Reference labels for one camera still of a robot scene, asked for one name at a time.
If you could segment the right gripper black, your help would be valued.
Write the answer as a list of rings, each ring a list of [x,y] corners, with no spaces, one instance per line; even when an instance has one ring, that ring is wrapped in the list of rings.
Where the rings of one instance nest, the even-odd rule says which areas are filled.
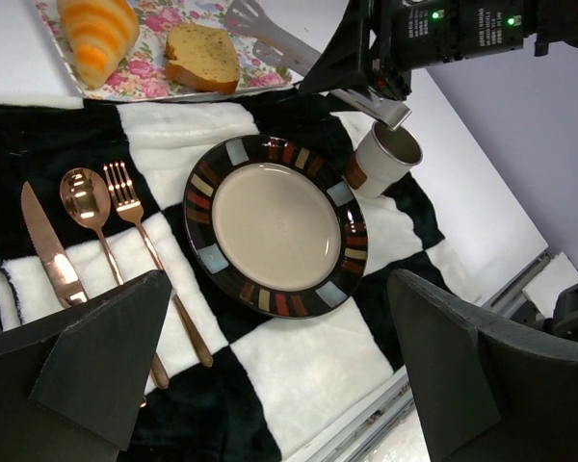
[[[460,1],[350,1],[300,90],[371,89],[389,99],[407,98],[412,70],[462,59],[460,6]]]

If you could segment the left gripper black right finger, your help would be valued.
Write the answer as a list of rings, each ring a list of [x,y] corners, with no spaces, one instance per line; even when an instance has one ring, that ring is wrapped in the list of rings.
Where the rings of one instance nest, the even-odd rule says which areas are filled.
[[[578,284],[529,324],[405,269],[388,293],[433,461],[578,461]]]

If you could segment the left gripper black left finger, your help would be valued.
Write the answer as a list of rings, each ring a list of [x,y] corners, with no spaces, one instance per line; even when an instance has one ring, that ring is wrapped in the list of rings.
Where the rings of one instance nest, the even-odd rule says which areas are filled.
[[[0,461],[128,448],[171,295],[159,270],[0,333]]]

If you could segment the steel tongs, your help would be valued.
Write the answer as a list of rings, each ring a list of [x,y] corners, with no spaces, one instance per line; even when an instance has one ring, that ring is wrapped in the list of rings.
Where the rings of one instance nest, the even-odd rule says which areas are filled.
[[[252,48],[255,58],[268,65],[286,67],[302,76],[302,80],[322,54],[277,26],[255,1],[232,2],[224,24],[233,34],[255,39]],[[371,89],[366,93],[353,89],[330,92],[392,130],[400,127],[411,114],[405,99],[382,97]]]

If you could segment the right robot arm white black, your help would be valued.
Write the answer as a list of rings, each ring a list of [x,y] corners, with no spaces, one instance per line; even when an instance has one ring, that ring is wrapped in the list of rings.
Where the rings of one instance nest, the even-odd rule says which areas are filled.
[[[352,1],[301,88],[404,101],[412,70],[518,50],[529,36],[538,57],[554,42],[578,48],[578,1]]]

